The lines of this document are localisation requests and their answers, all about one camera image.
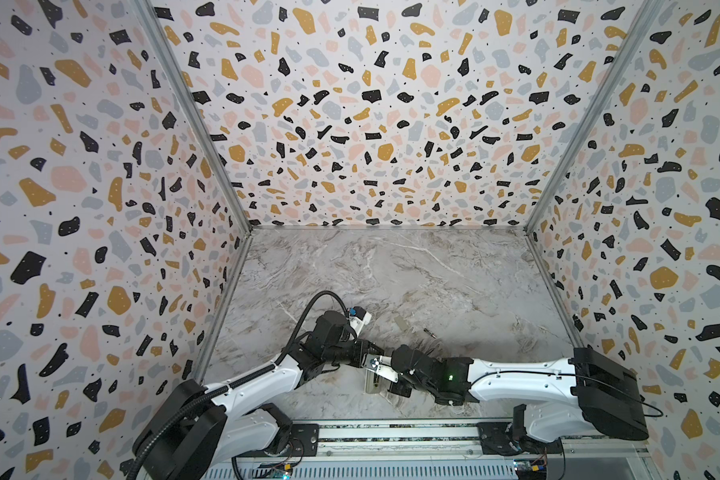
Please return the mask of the white remote control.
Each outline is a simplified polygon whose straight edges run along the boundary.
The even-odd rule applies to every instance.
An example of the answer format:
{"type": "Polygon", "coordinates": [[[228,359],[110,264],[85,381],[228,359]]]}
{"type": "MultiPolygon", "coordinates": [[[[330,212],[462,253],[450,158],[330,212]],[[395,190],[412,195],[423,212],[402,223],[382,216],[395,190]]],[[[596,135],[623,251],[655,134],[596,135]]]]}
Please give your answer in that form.
{"type": "Polygon", "coordinates": [[[381,378],[381,377],[373,374],[372,372],[366,370],[365,392],[367,394],[378,394],[385,388],[388,388],[391,383],[392,382],[390,382],[384,378],[381,378]]]}

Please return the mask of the beige battery compartment cover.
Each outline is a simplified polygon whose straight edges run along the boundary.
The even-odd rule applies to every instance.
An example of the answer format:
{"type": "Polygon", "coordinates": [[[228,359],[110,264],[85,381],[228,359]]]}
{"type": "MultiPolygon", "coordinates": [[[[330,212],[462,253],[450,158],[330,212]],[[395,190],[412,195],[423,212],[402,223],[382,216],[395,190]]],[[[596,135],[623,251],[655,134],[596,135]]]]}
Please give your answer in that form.
{"type": "Polygon", "coordinates": [[[402,316],[396,316],[394,321],[402,331],[408,331],[410,329],[409,323],[402,316]]]}

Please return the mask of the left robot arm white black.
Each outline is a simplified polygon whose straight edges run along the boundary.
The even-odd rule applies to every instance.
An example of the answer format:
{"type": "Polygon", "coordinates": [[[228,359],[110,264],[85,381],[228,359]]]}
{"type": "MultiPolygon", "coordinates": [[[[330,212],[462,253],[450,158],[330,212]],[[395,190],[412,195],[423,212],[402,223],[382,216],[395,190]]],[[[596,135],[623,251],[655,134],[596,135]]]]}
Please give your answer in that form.
{"type": "Polygon", "coordinates": [[[312,330],[294,329],[280,354],[260,367],[207,385],[183,381],[134,441],[127,478],[145,472],[152,479],[199,479],[225,459],[284,450],[292,422],[273,399],[328,369],[363,367],[381,351],[360,337],[371,319],[359,306],[327,310],[312,330]]]}

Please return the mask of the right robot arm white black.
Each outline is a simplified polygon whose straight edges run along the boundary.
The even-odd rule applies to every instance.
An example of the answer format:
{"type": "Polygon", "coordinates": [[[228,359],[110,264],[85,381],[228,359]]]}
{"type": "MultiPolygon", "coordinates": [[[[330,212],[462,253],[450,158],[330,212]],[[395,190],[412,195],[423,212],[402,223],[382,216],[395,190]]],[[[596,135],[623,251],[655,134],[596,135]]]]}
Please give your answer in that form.
{"type": "Polygon", "coordinates": [[[513,445],[592,432],[627,441],[649,437],[636,375],[589,348],[553,361],[499,363],[437,359],[402,345],[378,364],[400,396],[419,390],[445,406],[516,401],[507,432],[513,445]]]}

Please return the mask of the white ventilation grille strip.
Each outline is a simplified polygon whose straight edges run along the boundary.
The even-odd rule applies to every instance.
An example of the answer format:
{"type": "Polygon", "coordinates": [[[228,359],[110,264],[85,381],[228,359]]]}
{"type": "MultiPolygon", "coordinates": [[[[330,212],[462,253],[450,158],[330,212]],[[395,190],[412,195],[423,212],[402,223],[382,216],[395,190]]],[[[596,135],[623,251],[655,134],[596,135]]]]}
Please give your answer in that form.
{"type": "Polygon", "coordinates": [[[517,479],[512,460],[302,461],[293,468],[238,461],[241,479],[517,479]]]}

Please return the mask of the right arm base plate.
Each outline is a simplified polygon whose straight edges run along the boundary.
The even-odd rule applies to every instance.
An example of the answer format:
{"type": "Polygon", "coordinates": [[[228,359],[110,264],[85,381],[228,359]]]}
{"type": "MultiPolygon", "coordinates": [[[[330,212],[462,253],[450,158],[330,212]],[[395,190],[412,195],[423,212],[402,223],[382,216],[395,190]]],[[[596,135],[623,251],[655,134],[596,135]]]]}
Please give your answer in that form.
{"type": "Polygon", "coordinates": [[[525,426],[527,405],[519,404],[513,409],[511,421],[478,422],[478,440],[484,455],[513,457],[520,454],[562,453],[562,441],[544,442],[533,439],[525,426]]]}

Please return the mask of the aluminium mounting rail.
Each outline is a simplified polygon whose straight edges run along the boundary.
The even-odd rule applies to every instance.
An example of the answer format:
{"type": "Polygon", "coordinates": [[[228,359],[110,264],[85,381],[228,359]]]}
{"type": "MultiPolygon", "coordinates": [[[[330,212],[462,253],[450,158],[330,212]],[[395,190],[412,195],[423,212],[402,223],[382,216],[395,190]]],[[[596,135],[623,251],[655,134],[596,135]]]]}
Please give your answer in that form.
{"type": "MultiPolygon", "coordinates": [[[[240,457],[232,440],[232,421],[219,436],[199,440],[192,446],[189,459],[199,461],[201,472],[240,457]]],[[[484,455],[478,440],[478,422],[511,421],[508,418],[408,419],[408,420],[322,420],[317,454],[311,459],[324,461],[445,461],[484,458],[530,457],[541,454],[520,454],[513,457],[484,455]]],[[[280,457],[241,457],[245,460],[269,460],[280,457]]]]}

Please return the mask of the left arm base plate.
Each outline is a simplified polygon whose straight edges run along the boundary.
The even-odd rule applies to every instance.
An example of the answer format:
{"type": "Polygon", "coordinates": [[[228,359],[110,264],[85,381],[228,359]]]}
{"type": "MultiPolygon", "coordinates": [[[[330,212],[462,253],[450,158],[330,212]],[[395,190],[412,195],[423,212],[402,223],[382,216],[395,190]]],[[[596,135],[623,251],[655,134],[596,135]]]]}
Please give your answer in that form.
{"type": "Polygon", "coordinates": [[[320,425],[291,419],[273,403],[264,404],[232,424],[240,457],[314,457],[320,425]]]}

